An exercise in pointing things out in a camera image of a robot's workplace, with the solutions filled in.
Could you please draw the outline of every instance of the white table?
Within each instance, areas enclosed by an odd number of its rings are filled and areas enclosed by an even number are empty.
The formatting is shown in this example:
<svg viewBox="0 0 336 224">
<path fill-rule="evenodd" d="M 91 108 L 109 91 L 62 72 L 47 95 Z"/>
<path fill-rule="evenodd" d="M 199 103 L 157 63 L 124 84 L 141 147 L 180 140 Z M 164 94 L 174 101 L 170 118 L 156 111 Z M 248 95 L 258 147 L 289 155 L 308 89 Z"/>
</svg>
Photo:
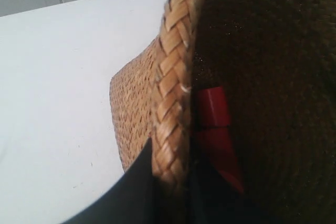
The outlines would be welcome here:
<svg viewBox="0 0 336 224">
<path fill-rule="evenodd" d="M 0 18 L 0 223 L 60 223 L 121 177 L 109 82 L 165 0 L 81 0 Z"/>
</svg>

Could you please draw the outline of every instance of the woven texture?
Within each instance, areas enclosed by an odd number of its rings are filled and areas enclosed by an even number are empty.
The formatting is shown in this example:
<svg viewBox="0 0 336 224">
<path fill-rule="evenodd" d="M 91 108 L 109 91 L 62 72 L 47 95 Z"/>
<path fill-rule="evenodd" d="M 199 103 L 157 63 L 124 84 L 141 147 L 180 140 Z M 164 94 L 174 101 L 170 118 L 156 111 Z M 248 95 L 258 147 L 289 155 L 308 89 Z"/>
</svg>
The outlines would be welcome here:
<svg viewBox="0 0 336 224">
<path fill-rule="evenodd" d="M 168 0 L 158 38 L 111 81 L 124 168 L 151 134 L 153 174 L 181 194 L 190 87 L 223 85 L 252 200 L 336 223 L 335 28 L 336 0 Z"/>
</svg>

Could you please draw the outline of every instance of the woven straw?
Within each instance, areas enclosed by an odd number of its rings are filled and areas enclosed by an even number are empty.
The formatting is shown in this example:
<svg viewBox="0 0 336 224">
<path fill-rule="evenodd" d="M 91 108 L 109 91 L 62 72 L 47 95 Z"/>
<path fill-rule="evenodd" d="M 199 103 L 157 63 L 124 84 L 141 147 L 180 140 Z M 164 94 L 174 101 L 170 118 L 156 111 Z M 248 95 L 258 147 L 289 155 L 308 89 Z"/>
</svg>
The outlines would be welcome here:
<svg viewBox="0 0 336 224">
<path fill-rule="evenodd" d="M 288 222 L 336 223 L 335 67 L 336 0 L 168 0 L 158 37 L 111 81 L 124 169 L 152 136 L 153 174 L 183 199 L 190 87 L 222 85 L 248 196 Z"/>
</svg>

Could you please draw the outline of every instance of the white surface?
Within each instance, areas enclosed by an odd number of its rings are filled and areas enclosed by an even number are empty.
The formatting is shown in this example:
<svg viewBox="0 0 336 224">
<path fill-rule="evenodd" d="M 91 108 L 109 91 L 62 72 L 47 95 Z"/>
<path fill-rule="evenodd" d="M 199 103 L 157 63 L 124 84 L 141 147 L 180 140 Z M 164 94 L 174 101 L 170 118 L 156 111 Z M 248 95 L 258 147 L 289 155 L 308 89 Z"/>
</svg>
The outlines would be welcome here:
<svg viewBox="0 0 336 224">
<path fill-rule="evenodd" d="M 60 223 L 122 175 L 110 78 L 165 0 L 82 0 L 0 17 L 0 223 Z"/>
</svg>

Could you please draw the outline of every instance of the red plastic piece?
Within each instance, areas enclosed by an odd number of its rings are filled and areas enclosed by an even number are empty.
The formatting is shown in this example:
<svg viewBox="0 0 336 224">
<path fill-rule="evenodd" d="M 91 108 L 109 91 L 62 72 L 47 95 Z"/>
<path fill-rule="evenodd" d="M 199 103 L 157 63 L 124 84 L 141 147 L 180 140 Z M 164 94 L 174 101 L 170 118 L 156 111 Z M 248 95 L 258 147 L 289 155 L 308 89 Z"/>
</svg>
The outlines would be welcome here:
<svg viewBox="0 0 336 224">
<path fill-rule="evenodd" d="M 222 87 L 203 89 L 197 93 L 198 120 L 202 127 L 226 127 L 231 118 Z"/>
<path fill-rule="evenodd" d="M 221 176 L 243 194 L 243 178 L 228 128 L 222 127 L 197 132 L 196 140 Z"/>
</svg>

